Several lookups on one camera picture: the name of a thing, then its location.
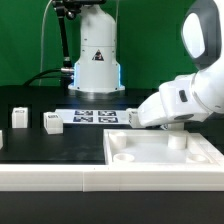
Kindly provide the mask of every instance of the white platform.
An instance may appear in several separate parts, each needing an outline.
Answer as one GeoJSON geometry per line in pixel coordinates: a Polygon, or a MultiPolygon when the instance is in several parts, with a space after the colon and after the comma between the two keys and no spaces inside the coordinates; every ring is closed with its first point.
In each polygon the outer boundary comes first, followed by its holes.
{"type": "Polygon", "coordinates": [[[180,152],[167,148],[169,131],[119,130],[126,143],[114,148],[109,135],[117,131],[104,131],[106,165],[0,165],[0,191],[224,190],[224,156],[200,134],[184,132],[180,152]],[[114,163],[123,152],[134,162],[114,163]],[[192,154],[208,160],[189,161],[192,154]]]}

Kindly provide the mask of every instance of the small white object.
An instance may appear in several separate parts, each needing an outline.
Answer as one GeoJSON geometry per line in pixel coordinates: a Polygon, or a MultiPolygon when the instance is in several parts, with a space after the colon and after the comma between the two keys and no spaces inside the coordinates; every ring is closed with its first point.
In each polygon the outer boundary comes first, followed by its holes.
{"type": "Polygon", "coordinates": [[[44,127],[49,135],[63,133],[63,120],[55,112],[44,113],[44,127]]]}
{"type": "Polygon", "coordinates": [[[28,108],[15,107],[12,112],[12,128],[28,127],[28,108]]]}
{"type": "Polygon", "coordinates": [[[124,149],[126,147],[127,135],[122,131],[109,134],[110,140],[116,149],[124,149]]]}
{"type": "Polygon", "coordinates": [[[144,128],[139,122],[138,109],[128,108],[126,112],[128,115],[128,122],[132,128],[144,128]]]}
{"type": "Polygon", "coordinates": [[[169,134],[168,147],[170,149],[185,149],[187,142],[187,136],[183,133],[169,134]]]}
{"type": "Polygon", "coordinates": [[[128,153],[118,153],[113,157],[115,163],[130,163],[135,160],[135,157],[128,153]]]}
{"type": "Polygon", "coordinates": [[[0,131],[0,149],[3,147],[2,131],[0,131]]]}

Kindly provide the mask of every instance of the yellow warning triangle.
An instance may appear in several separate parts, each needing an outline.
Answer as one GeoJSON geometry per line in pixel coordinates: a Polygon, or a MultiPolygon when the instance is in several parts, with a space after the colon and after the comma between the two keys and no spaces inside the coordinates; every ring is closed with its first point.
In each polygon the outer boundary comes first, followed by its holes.
{"type": "Polygon", "coordinates": [[[100,50],[98,50],[96,52],[96,54],[94,55],[93,61],[104,61],[103,55],[101,54],[100,50]]]}

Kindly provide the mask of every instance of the green backdrop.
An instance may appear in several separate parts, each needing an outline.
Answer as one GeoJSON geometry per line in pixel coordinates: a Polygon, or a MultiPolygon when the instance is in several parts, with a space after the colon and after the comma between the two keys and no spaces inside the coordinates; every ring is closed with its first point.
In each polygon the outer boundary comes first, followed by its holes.
{"type": "MultiPolygon", "coordinates": [[[[117,60],[129,88],[157,88],[178,74],[195,71],[181,40],[184,15],[194,0],[120,0],[117,60]]],[[[0,85],[23,84],[40,71],[41,25],[48,0],[1,0],[0,85]]],[[[116,1],[102,8],[113,17],[116,1]]],[[[79,19],[66,21],[72,60],[80,50],[79,19]]],[[[61,67],[56,14],[51,8],[45,31],[44,69],[61,67]]],[[[58,81],[44,80],[43,85],[58,81]]]]}

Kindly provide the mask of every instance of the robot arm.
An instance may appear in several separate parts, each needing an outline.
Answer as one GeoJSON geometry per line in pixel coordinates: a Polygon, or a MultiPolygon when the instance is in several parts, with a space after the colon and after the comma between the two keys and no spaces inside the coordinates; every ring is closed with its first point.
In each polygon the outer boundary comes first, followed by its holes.
{"type": "Polygon", "coordinates": [[[203,122],[224,113],[224,2],[196,0],[182,27],[184,45],[199,71],[159,86],[138,108],[142,126],[203,122]]]}

